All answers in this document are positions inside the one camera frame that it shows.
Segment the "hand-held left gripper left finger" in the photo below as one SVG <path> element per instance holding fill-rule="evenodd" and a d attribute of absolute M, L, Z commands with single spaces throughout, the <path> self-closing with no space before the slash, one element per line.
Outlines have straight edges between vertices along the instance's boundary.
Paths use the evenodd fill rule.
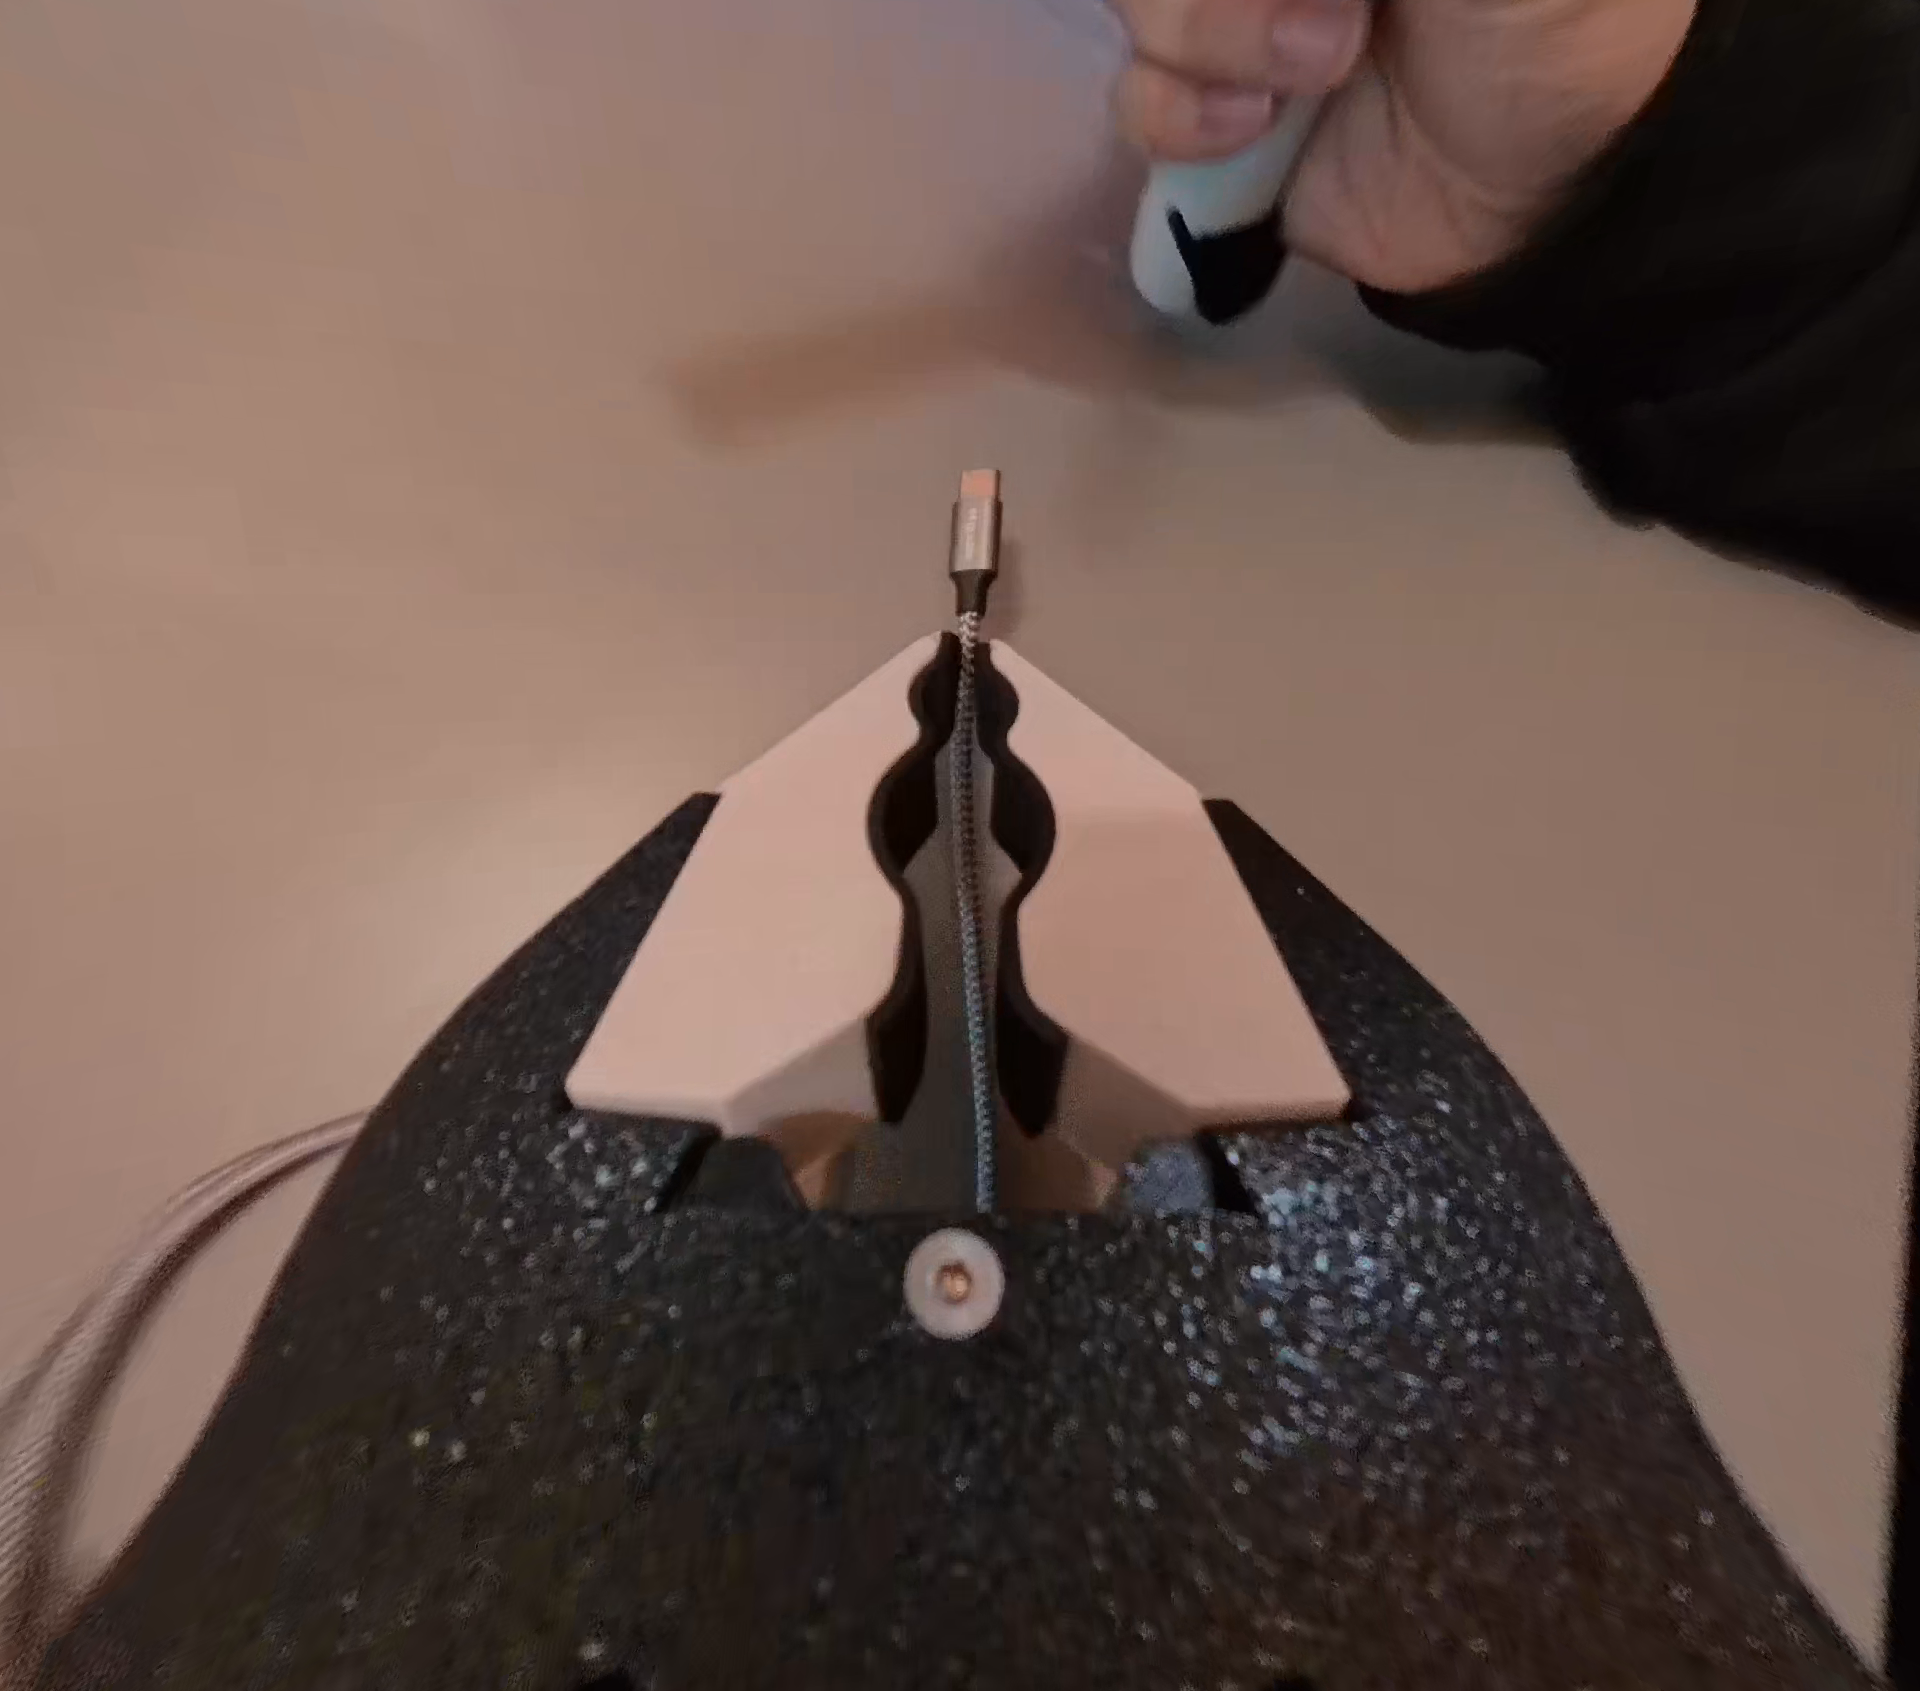
<path fill-rule="evenodd" d="M 732 774 L 564 1080 L 578 1112 L 772 1147 L 804 1203 L 924 1078 L 914 862 L 942 828 L 959 648 L 935 634 Z"/>

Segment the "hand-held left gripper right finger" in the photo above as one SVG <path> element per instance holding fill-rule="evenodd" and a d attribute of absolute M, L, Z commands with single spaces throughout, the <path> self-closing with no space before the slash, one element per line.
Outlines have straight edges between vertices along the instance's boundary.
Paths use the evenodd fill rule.
<path fill-rule="evenodd" d="M 1196 1133 L 1338 1121 L 1352 1090 L 1209 802 L 1017 650 L 976 662 L 1008 1127 L 1109 1175 Z"/>

